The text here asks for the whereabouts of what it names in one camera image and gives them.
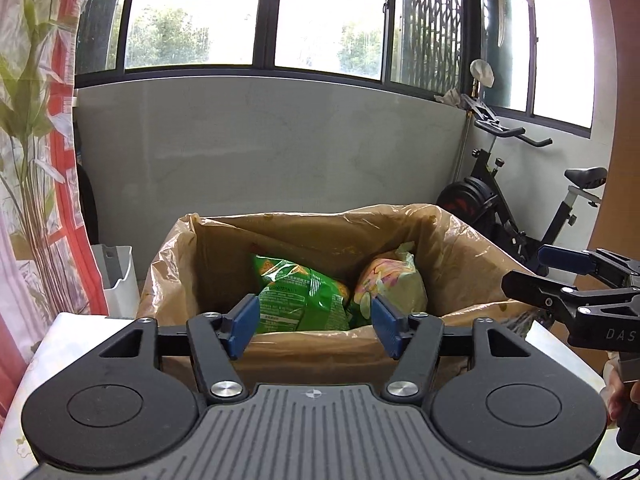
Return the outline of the person right hand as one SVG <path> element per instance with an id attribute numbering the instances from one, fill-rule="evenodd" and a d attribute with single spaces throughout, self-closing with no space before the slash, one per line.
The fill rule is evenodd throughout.
<path id="1" fill-rule="evenodd" d="M 618 359 L 610 359 L 604 364 L 603 379 L 605 387 L 601 391 L 601 396 L 608 411 L 608 422 L 612 424 L 618 421 L 629 402 L 639 403 L 639 383 L 635 382 L 629 387 L 622 381 Z"/>

